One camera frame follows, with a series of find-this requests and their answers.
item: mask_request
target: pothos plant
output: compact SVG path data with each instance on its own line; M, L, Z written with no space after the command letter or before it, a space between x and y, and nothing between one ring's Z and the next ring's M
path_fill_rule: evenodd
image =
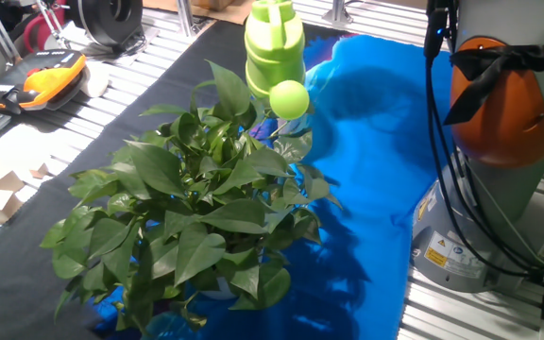
M70 280L56 315L70 298L97 304L122 287L118 330L145 332L162 299L198 330L206 318L188 308L198 292L218 290L224 278L238 297L232 310L270 307L291 284L280 250L300 238L320 243L308 205L339 203L323 175L300 163L312 132L275 131L274 147L263 145L249 132L273 112L233 72L211 67L214 80L195 89L214 85L219 103L198 108L193 92L188 110L155 106L142 115L178 118L127 141L110 166L73 175L69 192L81 200L41 244Z

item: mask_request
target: orange robot part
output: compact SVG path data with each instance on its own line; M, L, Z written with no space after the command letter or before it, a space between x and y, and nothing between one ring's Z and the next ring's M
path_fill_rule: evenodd
M459 50L504 46L489 38L474 38ZM454 67L450 103L470 81ZM504 71L473 118L452 126L454 140L472 159L500 168L517 168L544 158L544 99L535 73Z

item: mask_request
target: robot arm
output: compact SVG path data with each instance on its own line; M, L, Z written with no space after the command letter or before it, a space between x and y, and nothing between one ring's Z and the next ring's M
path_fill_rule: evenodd
M425 215L417 215L417 209L413 247L434 249L438 240L455 247L431 255L424 250L414 263L451 289L513 290L523 277L544 275L538 256L544 248L544 196L535 193L544 174L544 2L433 0L428 5L430 132L432 145L436 134L441 143L434 148L438 182L419 207L425 210L434 199L444 204ZM431 78L444 38L450 40L455 66L446 121L435 107ZM443 124L451 126L463 159L449 152ZM439 154L452 156L444 169ZM452 251L460 257L451 257ZM478 261L460 263L464 256Z

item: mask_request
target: orange object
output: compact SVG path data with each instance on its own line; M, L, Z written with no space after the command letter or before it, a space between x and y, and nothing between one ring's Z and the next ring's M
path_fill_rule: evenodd
M47 103L79 75L85 67L85 59L85 56L81 56L70 68L53 68L30 76L25 82L25 92L32 90L38 92L39 95L32 102L21 104L20 107L31 107Z
M41 71L41 70L40 70L40 69L32 69L32 70L30 70L30 71L28 71L28 72L26 73L26 76L27 76L27 77L31 77L31 76L33 76L34 74L38 73L39 71Z
M474 38L459 50L504 46ZM452 72L450 103L469 85L461 70ZM516 168L544 158L544 99L530 70L504 71L473 118L452 126L454 140L466 155L491 166Z

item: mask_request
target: green leaf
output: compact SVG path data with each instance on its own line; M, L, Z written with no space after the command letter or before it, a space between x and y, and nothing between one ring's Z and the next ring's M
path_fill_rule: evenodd
M211 109L209 109L209 108L198 108L198 109L196 109L196 112L198 114L198 120L202 122L205 117L209 116L209 114L211 112Z
M127 143L136 170L146 184L165 194L184 196L176 156L154 145Z
M211 115L220 119L223 122L231 122L234 116L230 111L226 110L222 103L215 104L211 109Z
M135 275L131 278L131 285L124 295L126 303L126 315L138 326L142 334L146 333L145 329L153 313L153 294L152 281L140 275Z
M58 306L56 306L56 311L54 312L54 321L58 319L58 313L60 312L62 305L64 305L64 303L66 303L66 301L68 301L68 299L75 294L77 288L81 285L81 280L83 280L82 277L74 277L70 282L68 282L66 288L64 288L64 292L62 292L62 295L58 301Z
M220 124L223 124L223 123L224 123L224 120L222 120L222 119L220 119L218 117L215 117L215 116L208 115L208 116L205 116L203 118L203 124L206 125L209 128L217 127L217 126L219 126Z
M190 284L201 292L204 291L219 291L219 284L217 283L217 277L213 272L213 269L206 268L190 278Z
M185 109L176 105L159 104L142 112L140 116L148 116L148 115L161 114L161 113L183 114L185 112L186 112Z
M213 191L214 195L221 195L231 188L240 188L244 184L248 184L254 180L263 179L262 175L258 174L253 166L245 161L238 160L236 167L232 170L230 177L217 189Z
M191 193L205 193L207 192L207 189L209 188L209 182L207 181L200 181L196 182L193 185L188 188L188 191Z
M280 212L267 213L265 215L265 229L268 233L273 233L277 225L293 210L293 207L282 210Z
M230 128L230 124L231 122L226 122L218 124L215 127L211 127L209 131L207 131L207 141L209 142L209 144L213 145L215 141L223 138L225 133Z
M253 104L249 103L248 110L245 113L239 113L235 116L234 121L245 130L253 128L253 124L257 120L257 112Z
M129 231L129 235L125 241L123 241L123 244L110 253L102 256L102 263L104 263L112 275L124 286L127 284L129 261L139 229L140 226L137 223L133 225Z
M135 199L131 198L130 194L114 195L109 199L109 214L130 212L133 203L135 203Z
M186 227L197 221L196 215L184 215L177 212L165 212L165 234L164 239L183 232Z
M60 246L54 248L52 265L54 272L61 279L71 279L86 269L87 254L82 249L62 252Z
M74 208L71 213L69 213L68 217L66 217L66 220L64 221L64 225L62 226L62 236L66 237L69 232L75 227L77 222L83 217L86 213L90 211L90 208L88 207L77 207Z
M278 250L264 248L263 249L263 255L270 259L270 262L277 262L281 265L290 265L291 263L287 258L282 255L282 253Z
M238 199L201 217L200 221L221 230L250 234L265 233L264 206L251 199Z
M224 205L230 203L231 201L235 201L237 199L243 199L243 198L247 198L247 196L239 188L232 188L232 189L226 191L222 195L214 195L213 196L213 199L215 201L220 202L220 203L222 203Z
M193 224L179 237L176 287L211 267L224 256L226 241L219 234L207 234L202 224Z
M289 164L300 162L312 149L312 132L300 137L281 136L274 141L274 151L283 156Z
M312 181L305 182L306 194L312 201L326 197L330 194L329 183L322 178L314 178Z
M171 125L172 134L190 147L200 149L207 141L207 134L200 126L200 122L190 113L182 114Z
M162 298L175 298L179 293L181 293L181 289L174 287L173 285L166 286Z
M196 85L193 88L193 91L190 95L190 113L198 114L198 107L196 106L196 91L200 88L204 88L206 86L212 86L212 85L215 85L215 81L207 80L207 81L203 81L202 83Z
M277 304L291 287L289 272L277 263L265 263L260 267L258 298L241 295L231 310L261 310Z
M47 231L39 247L49 249L59 244L59 242L64 238L64 235L62 234L64 221L65 220L61 220L57 222L54 226L52 226L52 228L50 228L50 230Z
M72 196L77 198L85 197L94 187L101 186L106 183L106 177L109 174L102 170L88 170L80 173L77 181L70 188L68 192Z
M238 254L226 253L216 266L230 284L258 298L260 261L254 248Z
M303 237L321 245L322 242L320 241L320 232L318 230L320 223L316 214L307 209L299 208L295 212L295 218L297 222L293 228L293 238L297 240Z
M274 232L265 239L265 247L271 249L283 250L293 244L293 229L295 225L295 218L292 214L287 214Z
M222 106L232 115L241 114L248 110L251 91L241 78L211 61L215 87Z
M303 184L306 194L312 201L323 198L329 194L329 183L324 180L322 173L309 165L298 165L297 169L303 175Z
M306 198L301 194L298 182L292 178L288 178L282 186L282 198L286 204L308 204L311 199Z
M162 239L150 244L152 252L152 280L165 276L176 270L178 260L178 241L164 245Z
M140 142L152 144L158 147L164 147L167 144L168 139L161 136L159 132L155 130L148 130L140 137Z
M217 163L210 156L205 156L200 161L200 169L198 171L199 175L206 174L212 171L221 170L222 168L217 165Z
M66 236L62 244L62 251L68 252L73 249L83 249L89 246L94 231L92 226L106 217L108 216L99 209L93 209L84 214L73 226L68 236Z
M198 332L198 330L205 327L205 324L207 324L207 317L190 313L185 308L181 310L180 315L186 320L188 327L190 327L193 332Z
M118 162L131 162L131 155L129 155L129 146L125 145L112 153L111 164L116 164Z
M128 237L131 225L125 225L111 218L103 218L93 226L90 242L90 259L115 250Z
M83 197L83 199L81 199L81 201L79 202L79 205L93 202L100 197L113 196L116 193L117 193L117 182L116 180L110 180L110 181L107 181L106 183L94 186L92 190L90 190L90 192L87 193L85 197Z
M341 203L339 203L339 200L337 200L337 197L335 197L333 194L328 194L325 196L332 204L336 205L337 208L344 210L344 207L341 206Z
M88 270L83 280L83 288L91 291L106 291L104 283L104 264L98 263L94 268Z
M106 293L102 293L100 295L97 295L95 297L93 297L93 304L99 304L100 302L102 302L105 298L108 298L111 294L112 294L113 291L109 291L109 292L106 292Z
M131 321L131 319L123 312L119 311L117 314L117 326L115 328L116 331L124 331L130 327L134 327L135 324Z
M227 143L224 143L224 146L226 146L228 149L232 149L234 150L234 147L235 145L232 145L230 146L230 140L226 140ZM230 169L233 169L236 164L238 163L238 161L242 161L243 158L245 157L245 154L247 152L247 148L246 147L241 147L238 152L236 152L236 154L234 154L234 156L232 156L228 161L226 161L224 164L222 164L222 167L223 168L230 168Z
M253 152L245 159L245 162L251 164L260 174L290 177L290 175L287 175L289 164L281 155L268 147Z

